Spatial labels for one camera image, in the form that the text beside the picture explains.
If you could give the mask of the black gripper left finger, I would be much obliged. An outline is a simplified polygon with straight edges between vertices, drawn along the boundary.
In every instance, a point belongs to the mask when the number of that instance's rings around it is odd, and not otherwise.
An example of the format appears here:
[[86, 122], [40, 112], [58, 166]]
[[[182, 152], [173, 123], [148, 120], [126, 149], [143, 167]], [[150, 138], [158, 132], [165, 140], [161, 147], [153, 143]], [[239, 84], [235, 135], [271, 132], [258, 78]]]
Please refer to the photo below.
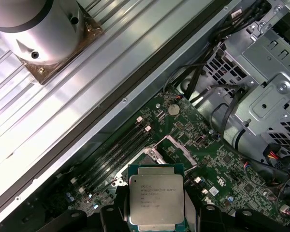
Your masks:
[[82, 210], [67, 210], [44, 225], [40, 232], [129, 232], [124, 214], [128, 208], [129, 187], [119, 186], [111, 205], [87, 216]]

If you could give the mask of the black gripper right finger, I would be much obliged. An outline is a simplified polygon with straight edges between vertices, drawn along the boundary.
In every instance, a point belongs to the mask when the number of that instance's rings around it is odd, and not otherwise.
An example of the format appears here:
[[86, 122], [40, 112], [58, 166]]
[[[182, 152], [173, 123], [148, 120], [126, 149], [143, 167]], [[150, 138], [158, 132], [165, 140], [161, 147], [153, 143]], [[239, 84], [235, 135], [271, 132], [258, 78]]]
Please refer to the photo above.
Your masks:
[[202, 204], [192, 189], [185, 190], [185, 210], [192, 232], [290, 232], [255, 210], [238, 209], [233, 217], [215, 205]]

